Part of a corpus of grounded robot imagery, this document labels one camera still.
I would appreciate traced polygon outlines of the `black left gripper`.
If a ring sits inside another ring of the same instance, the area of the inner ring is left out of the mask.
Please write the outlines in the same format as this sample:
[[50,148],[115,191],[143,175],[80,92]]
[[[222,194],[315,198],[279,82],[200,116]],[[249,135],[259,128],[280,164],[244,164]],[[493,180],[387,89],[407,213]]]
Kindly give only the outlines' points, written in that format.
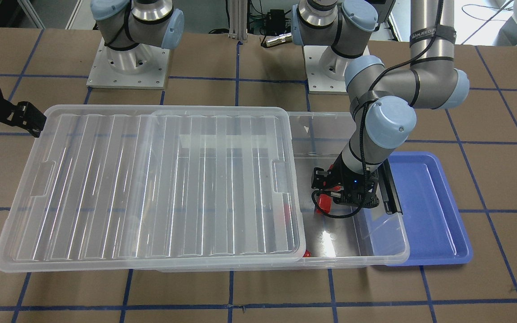
[[316,197],[326,194],[332,197],[335,204],[373,209],[379,206],[380,200],[376,194],[379,186],[379,172],[373,171],[365,176],[344,170],[338,167],[336,170],[329,168],[324,170],[315,167],[311,176],[312,200],[315,210],[318,209]]

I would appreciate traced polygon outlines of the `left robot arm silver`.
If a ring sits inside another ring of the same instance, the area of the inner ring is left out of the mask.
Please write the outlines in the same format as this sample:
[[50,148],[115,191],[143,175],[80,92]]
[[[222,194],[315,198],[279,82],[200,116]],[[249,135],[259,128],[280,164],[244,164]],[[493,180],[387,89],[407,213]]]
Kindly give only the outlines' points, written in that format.
[[365,55],[379,15],[365,0],[302,0],[291,11],[296,45],[325,45],[346,59],[343,72],[356,129],[328,170],[315,168],[312,201],[320,197],[354,208],[349,216],[379,204],[378,168],[400,147],[417,123],[416,109],[452,109],[467,98],[470,81],[454,66],[454,4],[413,0],[408,61],[387,68]]

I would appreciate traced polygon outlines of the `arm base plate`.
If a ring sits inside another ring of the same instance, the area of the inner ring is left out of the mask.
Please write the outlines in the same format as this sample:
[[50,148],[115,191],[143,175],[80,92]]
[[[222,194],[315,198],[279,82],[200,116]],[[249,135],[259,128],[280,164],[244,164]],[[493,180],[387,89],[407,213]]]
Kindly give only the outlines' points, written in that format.
[[312,94],[345,95],[345,70],[352,59],[340,57],[330,46],[302,47],[308,90]]
[[140,44],[129,51],[115,51],[104,39],[90,69],[91,88],[164,90],[171,50]]

